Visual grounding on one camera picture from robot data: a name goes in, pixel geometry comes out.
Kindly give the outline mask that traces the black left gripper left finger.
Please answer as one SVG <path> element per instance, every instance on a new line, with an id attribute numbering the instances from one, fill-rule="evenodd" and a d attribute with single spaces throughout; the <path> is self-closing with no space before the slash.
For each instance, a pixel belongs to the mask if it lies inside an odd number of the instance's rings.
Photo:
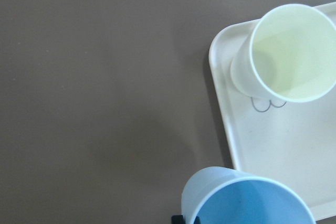
<path id="1" fill-rule="evenodd" d="M 173 215 L 171 217 L 171 224 L 185 224 L 183 215 Z"/>

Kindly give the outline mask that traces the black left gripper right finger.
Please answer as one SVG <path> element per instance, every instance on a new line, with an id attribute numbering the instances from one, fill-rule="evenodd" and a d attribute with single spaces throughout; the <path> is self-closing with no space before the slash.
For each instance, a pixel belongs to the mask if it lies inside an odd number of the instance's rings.
<path id="1" fill-rule="evenodd" d="M 199 217 L 196 217 L 194 220 L 194 224 L 201 224 L 201 220 Z"/>

